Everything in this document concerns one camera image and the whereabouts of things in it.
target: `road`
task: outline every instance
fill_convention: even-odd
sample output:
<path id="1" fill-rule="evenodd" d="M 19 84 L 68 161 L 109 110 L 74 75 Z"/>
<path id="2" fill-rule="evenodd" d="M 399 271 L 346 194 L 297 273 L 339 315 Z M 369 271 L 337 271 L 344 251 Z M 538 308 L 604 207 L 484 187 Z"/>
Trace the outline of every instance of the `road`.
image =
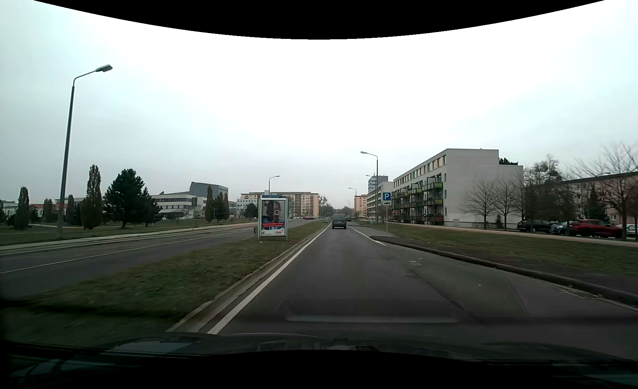
<path id="1" fill-rule="evenodd" d="M 290 227 L 315 220 L 291 219 Z M 254 236 L 252 227 L 155 235 L 90 246 L 0 255 L 0 297 L 16 300 L 173 255 Z"/>
<path id="2" fill-rule="evenodd" d="M 385 233 L 324 230 L 200 332 L 541 343 L 638 358 L 637 309 L 375 234 Z"/>

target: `car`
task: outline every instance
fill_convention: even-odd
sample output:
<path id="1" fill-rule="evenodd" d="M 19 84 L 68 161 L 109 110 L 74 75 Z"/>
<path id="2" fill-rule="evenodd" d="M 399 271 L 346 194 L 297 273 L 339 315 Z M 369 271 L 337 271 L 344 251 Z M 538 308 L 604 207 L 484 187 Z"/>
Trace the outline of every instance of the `car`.
<path id="1" fill-rule="evenodd" d="M 348 228 L 348 224 L 345 222 L 345 214 L 336 213 L 334 216 L 331 216 L 331 228 L 334 229 L 336 227 L 343 227 L 343 229 Z"/>
<path id="2" fill-rule="evenodd" d="M 569 226 L 570 235 L 581 235 L 582 237 L 614 237 L 621 238 L 621 228 L 611 225 L 603 220 L 583 219 Z"/>
<path id="3" fill-rule="evenodd" d="M 539 219 L 535 219 L 533 220 L 532 226 L 531 226 L 531 220 L 530 219 L 523 219 L 520 222 L 518 222 L 518 224 L 516 224 L 516 229 L 519 231 L 533 231 L 535 232 L 543 232 L 546 234 L 549 234 L 549 229 L 552 227 L 552 224 L 549 222 L 549 220 L 539 220 Z"/>
<path id="4" fill-rule="evenodd" d="M 570 220 L 569 223 L 573 224 L 573 223 L 580 222 L 580 221 L 581 220 L 579 220 L 579 219 L 573 219 L 573 220 Z M 552 227 L 550 227 L 549 232 L 552 233 L 552 234 L 560 234 L 560 235 L 562 235 L 562 234 L 566 233 L 566 227 L 567 227 L 567 223 L 566 222 L 553 224 Z"/>

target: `grass strip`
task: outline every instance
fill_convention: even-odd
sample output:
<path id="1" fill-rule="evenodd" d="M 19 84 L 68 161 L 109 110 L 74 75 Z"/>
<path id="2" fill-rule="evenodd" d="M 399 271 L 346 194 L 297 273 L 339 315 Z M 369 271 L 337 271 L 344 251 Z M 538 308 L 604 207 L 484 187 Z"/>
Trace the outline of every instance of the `grass strip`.
<path id="1" fill-rule="evenodd" d="M 159 334 L 237 280 L 325 227 L 308 223 L 289 239 L 247 239 L 79 282 L 2 309 L 4 337 L 23 343 L 96 346 Z"/>
<path id="2" fill-rule="evenodd" d="M 360 225 L 385 230 L 384 224 L 360 222 Z M 389 224 L 389 233 L 456 249 L 486 251 L 618 276 L 638 277 L 638 247 L 633 246 L 476 233 L 455 228 L 427 228 L 407 224 Z"/>

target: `advertising billboard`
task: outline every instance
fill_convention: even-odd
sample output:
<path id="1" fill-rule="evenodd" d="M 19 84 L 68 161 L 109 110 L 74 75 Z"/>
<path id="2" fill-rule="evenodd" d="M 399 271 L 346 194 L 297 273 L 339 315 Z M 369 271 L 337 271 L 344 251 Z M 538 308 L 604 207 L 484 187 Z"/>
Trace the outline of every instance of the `advertising billboard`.
<path id="1" fill-rule="evenodd" d="M 259 207 L 259 236 L 287 237 L 287 209 L 285 197 L 262 198 L 261 207 Z"/>

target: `lane marking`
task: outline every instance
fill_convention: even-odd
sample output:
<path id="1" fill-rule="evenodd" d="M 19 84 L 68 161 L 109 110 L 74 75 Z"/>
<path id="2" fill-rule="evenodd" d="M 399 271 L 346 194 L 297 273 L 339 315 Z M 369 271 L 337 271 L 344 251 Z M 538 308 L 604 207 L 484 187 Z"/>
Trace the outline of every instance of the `lane marking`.
<path id="1" fill-rule="evenodd" d="M 148 249 L 150 247 L 156 247 L 156 246 L 165 246 L 166 244 L 189 242 L 189 241 L 192 241 L 192 240 L 206 239 L 206 238 L 209 238 L 209 237 L 219 237 L 219 236 L 230 235 L 230 234 L 239 234 L 239 233 L 242 233 L 242 232 L 246 232 L 246 231 L 240 231 L 238 233 L 208 235 L 208 236 L 204 236 L 204 237 L 195 237 L 195 238 L 187 239 L 187 240 L 178 240 L 177 242 L 160 243 L 160 244 L 153 244 L 153 245 L 150 245 L 150 246 L 136 247 L 134 249 L 106 252 L 105 254 L 96 254 L 96 255 L 89 255 L 88 257 L 74 258 L 73 260 L 56 261 L 56 262 L 51 262 L 49 264 L 39 264 L 39 265 L 36 265 L 36 266 L 23 267 L 23 268 L 20 268 L 20 269 L 0 271 L 0 274 L 13 273 L 15 271 L 21 271 L 21 270 L 35 269 L 37 267 L 50 266 L 52 264 L 63 264 L 63 263 L 66 263 L 66 262 L 71 262 L 71 261 L 87 260 L 89 258 L 102 257 L 103 255 L 118 254 L 119 252 L 128 252 L 128 251 L 134 251 L 134 250 Z"/>
<path id="2" fill-rule="evenodd" d="M 379 242 L 378 240 L 374 240 L 374 239 L 372 239 L 371 237 L 368 237 L 366 234 L 361 233 L 360 231 L 356 230 L 355 228 L 350 227 L 350 229 L 351 229 L 351 230 L 353 230 L 353 231 L 355 231 L 355 232 L 356 232 L 356 233 L 358 233 L 358 234 L 361 234 L 362 236 L 366 237 L 367 239 L 369 239 L 369 240 L 371 240 L 371 241 L 373 241 L 373 242 L 375 242 L 375 243 L 379 243 L 379 244 L 381 244 L 382 246 L 386 246 L 384 243 Z"/>
<path id="3" fill-rule="evenodd" d="M 276 278 L 276 276 L 278 276 L 281 271 L 283 271 L 286 267 L 288 267 L 288 265 L 292 261 L 294 261 L 295 258 L 297 258 L 297 256 L 301 254 L 307 248 L 307 246 L 312 244 L 312 242 L 314 242 L 319 236 L 321 236 L 324 233 L 324 231 L 326 231 L 327 229 L 329 229 L 328 225 L 326 226 L 326 228 L 322 230 L 322 232 L 320 232 L 317 236 L 315 236 L 312 240 L 310 240 L 309 243 L 305 244 L 298 252 L 295 253 L 295 255 L 293 255 L 288 261 L 286 261 L 283 264 L 283 266 L 278 268 L 278 270 L 276 270 L 271 275 L 271 277 L 265 279 L 263 283 L 259 285 L 258 288 L 254 289 L 252 293 L 250 293 L 247 297 L 244 298 L 243 301 L 240 301 L 240 303 L 235 308 L 232 308 L 232 310 L 228 312 L 228 314 L 225 315 L 225 317 L 223 317 L 218 323 L 216 323 L 216 325 L 214 325 L 213 328 L 211 328 L 207 332 L 207 334 L 218 334 L 223 329 L 223 327 L 225 327 L 232 320 L 232 318 L 234 318 L 243 308 L 245 308 L 247 304 L 249 304 L 250 301 L 252 301 L 252 299 L 254 299 L 254 297 L 256 297 L 259 294 L 259 292 L 262 291 L 263 288 L 265 288 L 269 283 L 271 283 L 271 281 L 273 281 L 273 279 Z"/>

